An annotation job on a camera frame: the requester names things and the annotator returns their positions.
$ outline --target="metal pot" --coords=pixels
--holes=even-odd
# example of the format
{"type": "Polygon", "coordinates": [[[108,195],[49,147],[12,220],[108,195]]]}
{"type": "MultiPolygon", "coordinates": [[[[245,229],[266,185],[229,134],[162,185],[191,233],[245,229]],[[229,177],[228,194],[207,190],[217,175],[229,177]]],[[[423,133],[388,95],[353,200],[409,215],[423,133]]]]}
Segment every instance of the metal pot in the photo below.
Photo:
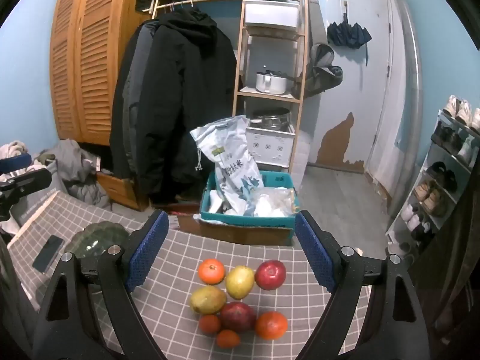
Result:
{"type": "Polygon", "coordinates": [[[290,78],[282,72],[267,70],[257,73],[255,88],[262,93],[284,95],[289,89],[290,78]]]}
{"type": "Polygon", "coordinates": [[[261,128],[267,130],[285,130],[288,129],[290,124],[290,110],[286,108],[271,108],[256,111],[250,122],[259,124],[261,128]]]}

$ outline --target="white storage box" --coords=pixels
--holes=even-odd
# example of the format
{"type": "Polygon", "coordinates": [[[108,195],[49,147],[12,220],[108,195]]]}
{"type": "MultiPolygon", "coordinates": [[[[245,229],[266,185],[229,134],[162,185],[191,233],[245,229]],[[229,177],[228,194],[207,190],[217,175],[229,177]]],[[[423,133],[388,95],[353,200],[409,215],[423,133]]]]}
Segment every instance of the white storage box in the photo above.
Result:
{"type": "Polygon", "coordinates": [[[245,1],[245,23],[247,26],[296,31],[299,25],[299,11],[299,3],[247,0],[245,1]]]}
{"type": "Polygon", "coordinates": [[[259,164],[288,168],[294,138],[291,124],[289,132],[247,127],[248,150],[259,164]]]}

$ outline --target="brown shoe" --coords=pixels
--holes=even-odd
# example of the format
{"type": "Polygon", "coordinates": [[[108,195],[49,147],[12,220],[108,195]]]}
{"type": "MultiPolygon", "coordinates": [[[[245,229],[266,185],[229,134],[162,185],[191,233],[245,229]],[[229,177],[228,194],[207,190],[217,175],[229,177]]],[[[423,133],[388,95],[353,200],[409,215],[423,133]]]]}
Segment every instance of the brown shoe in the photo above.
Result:
{"type": "Polygon", "coordinates": [[[423,202],[428,197],[434,186],[434,181],[426,180],[420,185],[417,185],[413,190],[413,193],[415,194],[419,202],[423,202]]]}
{"type": "Polygon", "coordinates": [[[423,202],[423,207],[430,215],[444,216],[447,211],[446,197],[441,191],[433,189],[423,202]]]}

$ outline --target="shelving unit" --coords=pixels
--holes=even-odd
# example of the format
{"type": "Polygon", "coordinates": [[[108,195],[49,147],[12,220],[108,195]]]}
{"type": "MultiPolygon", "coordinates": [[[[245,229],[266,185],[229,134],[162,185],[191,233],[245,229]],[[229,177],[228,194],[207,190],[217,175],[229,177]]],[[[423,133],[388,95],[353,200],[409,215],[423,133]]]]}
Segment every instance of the shelving unit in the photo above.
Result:
{"type": "MultiPolygon", "coordinates": [[[[460,128],[467,133],[469,133],[471,136],[473,136],[477,141],[480,143],[480,135],[476,132],[474,132],[471,128],[466,127],[462,123],[458,122],[457,120],[453,119],[449,115],[446,115],[442,110],[438,112],[438,117],[435,122],[435,126],[437,126],[437,123],[439,120],[442,121],[448,121],[451,124],[452,128],[460,128]]],[[[420,172],[418,173],[417,179],[415,180],[414,187],[410,191],[408,197],[406,198],[406,201],[400,210],[400,212],[397,214],[397,217],[393,221],[392,225],[388,228],[386,232],[386,237],[389,242],[392,243],[403,243],[403,242],[408,242],[413,248],[418,246],[418,243],[410,236],[410,231],[407,228],[407,224],[405,221],[401,218],[400,214],[404,207],[407,204],[412,204],[417,205],[421,208],[422,212],[424,213],[425,217],[429,219],[431,224],[433,225],[432,229],[433,232],[436,233],[440,228],[443,226],[445,221],[449,218],[449,216],[452,214],[452,211],[455,208],[455,205],[457,205],[458,200],[460,199],[466,184],[469,181],[471,174],[471,170],[468,166],[463,164],[457,157],[454,155],[450,154],[445,148],[438,146],[436,143],[431,142],[429,151],[427,156],[425,157],[425,160],[422,164],[422,167],[420,169],[420,172]],[[441,186],[437,180],[435,180],[432,176],[430,176],[427,173],[427,169],[435,162],[437,161],[442,161],[445,163],[447,166],[447,169],[452,169],[454,174],[455,174],[455,179],[457,180],[457,190],[455,192],[451,192],[446,190],[443,186],[441,186]],[[436,188],[438,188],[445,196],[447,197],[447,203],[448,203],[448,209],[446,210],[446,213],[442,217],[438,216],[433,216],[428,214],[428,212],[425,210],[425,205],[423,202],[419,202],[418,199],[416,198],[415,194],[413,193],[414,188],[423,183],[425,180],[433,180],[435,182],[436,188]]]]}
{"type": "MultiPolygon", "coordinates": [[[[248,45],[248,38],[252,37],[267,37],[267,38],[274,38],[274,39],[282,39],[291,42],[297,42],[297,56],[295,59],[295,69],[294,74],[297,75],[298,73],[298,66],[299,62],[302,61],[302,75],[297,77],[295,81],[301,84],[301,91],[299,98],[295,98],[291,94],[285,95],[271,95],[269,93],[263,93],[257,91],[255,88],[251,87],[244,87],[239,91],[234,92],[233,96],[233,110],[232,115],[235,116],[236,109],[237,109],[237,101],[239,96],[243,97],[254,97],[254,98],[263,98],[263,99],[270,99],[270,100],[277,100],[283,101],[288,103],[296,103],[298,104],[298,113],[297,113],[297,120],[294,123],[294,130],[295,130],[295,138],[293,141],[293,147],[291,149],[290,159],[289,159],[289,173],[291,173],[293,167],[293,160],[295,155],[295,149],[297,147],[297,140],[298,140],[298,132],[300,131],[300,122],[302,117],[302,106],[303,106],[303,95],[305,91],[305,79],[306,79],[306,64],[308,60],[308,41],[305,34],[308,34],[308,0],[287,0],[287,1],[297,1],[302,2],[301,4],[301,16],[303,19],[303,28],[296,31],[288,31],[288,30],[279,30],[277,28],[271,28],[268,26],[247,26],[245,24],[245,2],[247,0],[242,0],[242,7],[241,7],[241,15],[240,15],[240,32],[238,34],[238,51],[237,51],[237,74],[235,80],[235,88],[239,86],[239,75],[243,72],[243,74],[247,71],[247,58],[241,58],[242,53],[246,51],[248,45]],[[303,44],[303,55],[301,55],[301,44],[303,44]]],[[[257,160],[260,164],[267,164],[271,165],[271,163],[263,163],[262,161],[257,160]]]]}
{"type": "MultiPolygon", "coordinates": [[[[195,3],[207,2],[207,1],[225,1],[225,0],[151,0],[150,7],[144,9],[144,12],[149,12],[154,19],[157,17],[158,14],[168,12],[170,10],[174,10],[177,6],[187,6],[192,5],[195,3]]],[[[308,0],[284,0],[287,2],[298,2],[301,5],[301,18],[302,18],[302,25],[296,31],[289,31],[283,30],[279,28],[272,28],[268,27],[268,25],[261,26],[247,26],[245,24],[245,2],[247,0],[241,0],[241,15],[240,15],[240,28],[239,28],[239,35],[238,35],[238,49],[237,49],[237,69],[236,69],[236,76],[235,76],[235,88],[239,87],[239,77],[242,77],[242,80],[245,81],[245,75],[247,72],[247,60],[246,56],[242,56],[242,53],[247,50],[248,47],[248,39],[249,37],[263,37],[263,38],[272,38],[272,39],[280,39],[290,42],[297,42],[297,54],[295,57],[295,68],[294,68],[294,75],[296,76],[299,71],[299,66],[302,69],[302,75],[298,76],[294,79],[295,84],[299,84],[301,89],[299,91],[298,98],[295,98],[291,94],[284,94],[284,95],[272,95],[269,93],[263,93],[257,91],[255,88],[251,87],[244,87],[239,91],[234,91],[233,94],[233,111],[232,115],[235,116],[235,111],[237,109],[237,101],[239,97],[245,98],[263,98],[263,99],[270,99],[270,100],[277,100],[283,101],[290,104],[298,104],[298,112],[297,112],[297,120],[293,123],[292,126],[292,133],[291,135],[295,135],[293,139],[293,146],[291,148],[291,153],[289,155],[288,161],[288,170],[291,172],[293,166],[293,159],[294,153],[297,146],[298,140],[298,131],[300,128],[301,116],[302,116],[302,105],[303,105],[303,95],[305,91],[305,79],[306,79],[306,65],[308,60],[308,40],[305,36],[308,34],[308,0]]],[[[267,133],[272,133],[270,130],[264,130],[267,133]]],[[[279,137],[279,146],[278,149],[283,148],[282,144],[282,137],[279,137]]]]}

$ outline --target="orange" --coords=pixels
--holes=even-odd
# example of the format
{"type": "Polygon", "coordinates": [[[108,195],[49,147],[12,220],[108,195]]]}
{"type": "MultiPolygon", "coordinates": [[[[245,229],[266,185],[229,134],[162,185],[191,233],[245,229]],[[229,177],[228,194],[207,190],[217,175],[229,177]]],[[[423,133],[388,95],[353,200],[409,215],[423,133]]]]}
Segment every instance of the orange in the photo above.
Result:
{"type": "Polygon", "coordinates": [[[202,333],[214,334],[222,328],[222,323],[216,315],[204,315],[198,321],[198,327],[202,333]]]}
{"type": "Polygon", "coordinates": [[[206,259],[198,267],[198,276],[205,284],[215,285],[225,277],[225,267],[217,259],[206,259]]]}
{"type": "Polygon", "coordinates": [[[269,311],[257,319],[255,333],[264,340],[277,340],[285,334],[288,325],[284,315],[277,311],[269,311]]]}
{"type": "Polygon", "coordinates": [[[240,336],[233,330],[222,330],[217,334],[217,345],[221,348],[234,348],[240,344],[240,336]]]}

